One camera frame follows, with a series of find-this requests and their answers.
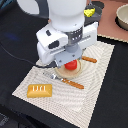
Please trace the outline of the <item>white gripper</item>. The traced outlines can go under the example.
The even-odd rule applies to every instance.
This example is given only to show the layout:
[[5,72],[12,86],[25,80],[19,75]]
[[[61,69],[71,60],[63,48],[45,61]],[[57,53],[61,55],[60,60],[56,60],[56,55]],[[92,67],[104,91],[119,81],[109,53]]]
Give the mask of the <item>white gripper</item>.
[[37,51],[44,66],[55,62],[57,67],[80,59],[83,51],[96,43],[98,23],[82,26],[73,32],[61,32],[47,24],[36,33]]

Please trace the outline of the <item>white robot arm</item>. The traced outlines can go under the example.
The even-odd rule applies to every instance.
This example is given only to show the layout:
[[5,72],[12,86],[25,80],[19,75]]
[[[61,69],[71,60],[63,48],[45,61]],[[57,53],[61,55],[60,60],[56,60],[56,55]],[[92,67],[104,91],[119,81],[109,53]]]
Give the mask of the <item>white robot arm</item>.
[[97,41],[98,23],[84,26],[86,0],[17,0],[27,14],[48,18],[37,33],[37,51],[44,66],[57,67],[80,59],[83,50]]

